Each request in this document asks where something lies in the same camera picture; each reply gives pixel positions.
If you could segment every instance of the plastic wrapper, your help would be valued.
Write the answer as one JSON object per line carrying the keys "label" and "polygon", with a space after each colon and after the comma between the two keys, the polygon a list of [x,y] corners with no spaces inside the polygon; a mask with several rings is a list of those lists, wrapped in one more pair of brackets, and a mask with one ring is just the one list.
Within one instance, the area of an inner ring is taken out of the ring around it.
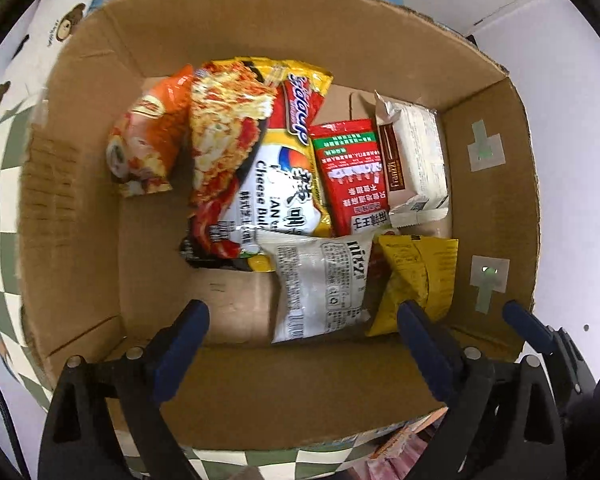
{"label": "plastic wrapper", "polygon": [[196,71],[189,263],[259,254],[262,229],[331,235],[307,128],[332,78],[302,62],[258,57]]}
{"label": "plastic wrapper", "polygon": [[173,169],[188,129],[191,65],[156,84],[116,121],[107,165],[122,196],[171,189]]}
{"label": "plastic wrapper", "polygon": [[309,134],[336,235],[388,223],[382,158],[371,119],[311,126]]}
{"label": "plastic wrapper", "polygon": [[405,227],[443,219],[449,196],[435,114],[376,94],[376,122],[391,224]]}
{"label": "plastic wrapper", "polygon": [[367,335],[398,332],[403,301],[414,300],[432,321],[451,307],[456,280],[458,240],[417,235],[378,237],[392,274]]}
{"label": "plastic wrapper", "polygon": [[362,301],[373,238],[374,232],[340,238],[260,234],[280,278],[274,343],[369,319]]}

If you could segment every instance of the checkered tablecloth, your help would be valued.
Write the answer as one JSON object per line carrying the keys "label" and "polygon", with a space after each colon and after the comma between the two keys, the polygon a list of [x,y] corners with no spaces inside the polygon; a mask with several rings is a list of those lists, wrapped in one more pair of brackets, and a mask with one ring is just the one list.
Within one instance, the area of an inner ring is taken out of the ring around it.
{"label": "checkered tablecloth", "polygon": [[[52,389],[27,346],[18,289],[18,201],[28,124],[39,95],[33,95],[0,121],[0,355],[13,376],[48,410]],[[353,466],[373,453],[403,423],[299,449],[214,451],[183,447],[204,480],[226,480],[247,465],[257,466],[265,480],[309,479]],[[129,467],[143,478],[144,465],[128,434],[118,432]]]}

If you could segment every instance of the tape piece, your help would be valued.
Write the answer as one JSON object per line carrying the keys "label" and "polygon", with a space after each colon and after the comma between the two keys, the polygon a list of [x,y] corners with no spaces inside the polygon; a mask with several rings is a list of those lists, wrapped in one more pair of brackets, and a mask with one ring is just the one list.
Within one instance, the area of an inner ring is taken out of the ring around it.
{"label": "tape piece", "polygon": [[473,144],[467,146],[471,171],[486,170],[504,164],[506,161],[500,134],[488,136],[482,119],[473,123],[471,129],[475,139]]}
{"label": "tape piece", "polygon": [[471,278],[469,283],[478,287],[478,297],[475,309],[487,314],[491,305],[493,291],[505,292],[507,290],[507,277],[509,275],[509,260],[490,258],[488,256],[473,256],[471,259]]}

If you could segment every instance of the orange snack bag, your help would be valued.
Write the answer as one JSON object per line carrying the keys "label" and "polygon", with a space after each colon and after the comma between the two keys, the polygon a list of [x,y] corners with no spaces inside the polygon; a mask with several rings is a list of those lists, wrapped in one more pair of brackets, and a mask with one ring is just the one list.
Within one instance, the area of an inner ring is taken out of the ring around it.
{"label": "orange snack bag", "polygon": [[107,165],[122,196],[171,190],[173,169],[187,131],[193,68],[156,84],[111,129]]}

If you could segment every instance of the metal screw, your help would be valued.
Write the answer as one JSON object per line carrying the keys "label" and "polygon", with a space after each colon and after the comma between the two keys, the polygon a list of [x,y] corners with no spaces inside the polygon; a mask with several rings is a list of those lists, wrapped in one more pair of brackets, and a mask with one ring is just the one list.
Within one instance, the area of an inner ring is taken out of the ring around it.
{"label": "metal screw", "polygon": [[127,350],[125,355],[127,359],[134,361],[142,357],[142,349],[139,346],[134,346]]}
{"label": "metal screw", "polygon": [[482,357],[480,351],[474,346],[468,346],[464,349],[464,355],[467,359],[471,359],[471,361],[477,361]]}
{"label": "metal screw", "polygon": [[69,357],[66,360],[66,365],[69,368],[77,368],[78,366],[80,366],[82,364],[82,357],[80,357],[79,355],[74,355],[72,357]]}
{"label": "metal screw", "polygon": [[540,366],[540,359],[538,359],[535,355],[528,355],[525,359],[526,364],[528,364],[532,368],[538,368]]}

